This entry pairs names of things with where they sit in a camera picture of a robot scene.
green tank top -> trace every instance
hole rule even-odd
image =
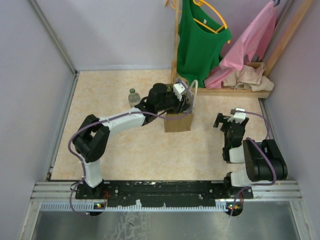
[[[182,16],[179,24],[179,46],[177,72],[191,84],[198,80],[199,88],[204,88],[204,80],[209,72],[222,60],[220,51],[231,39],[229,28],[214,33],[195,22],[195,19],[213,30],[221,27],[209,17],[193,0],[182,0]]]

pink garment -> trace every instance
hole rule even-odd
[[[263,57],[275,30],[277,9],[274,7],[274,1],[270,0],[267,3],[234,43],[219,66],[211,71],[212,75],[204,80],[207,89],[220,89],[222,81],[227,76],[243,68],[245,56],[248,62],[251,62],[255,54],[260,59]]]

plastic bottle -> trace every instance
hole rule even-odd
[[[128,100],[131,108],[133,108],[135,105],[140,103],[141,101],[140,95],[139,93],[136,92],[134,88],[130,89]]]

metal table surface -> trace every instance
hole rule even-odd
[[[245,202],[238,217],[224,212],[104,212],[79,217],[40,211],[33,240],[295,240],[290,203]]]

wooden frame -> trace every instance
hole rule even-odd
[[[271,57],[265,64],[265,72],[264,75],[268,76],[271,72],[272,68],[276,64],[280,55],[284,51],[287,46],[289,40],[297,30],[299,24],[302,19],[305,17],[308,12],[310,6],[312,5],[314,0],[303,0],[300,4],[298,10],[296,11],[294,17],[290,21],[288,27],[286,28],[282,38],[280,39],[277,47],[271,54]],[[170,83],[174,83],[175,78],[177,77],[177,58],[178,58],[178,29],[179,29],[179,9],[180,9],[180,1],[176,1],[175,6],[175,22],[174,22],[174,55],[173,61],[171,64],[171,76]],[[261,98],[266,99],[270,95],[270,91],[251,91],[246,89],[231,89],[228,87],[223,87],[221,89],[207,89],[207,88],[199,88],[198,95],[204,96],[229,96],[229,97],[249,97],[249,98]]]

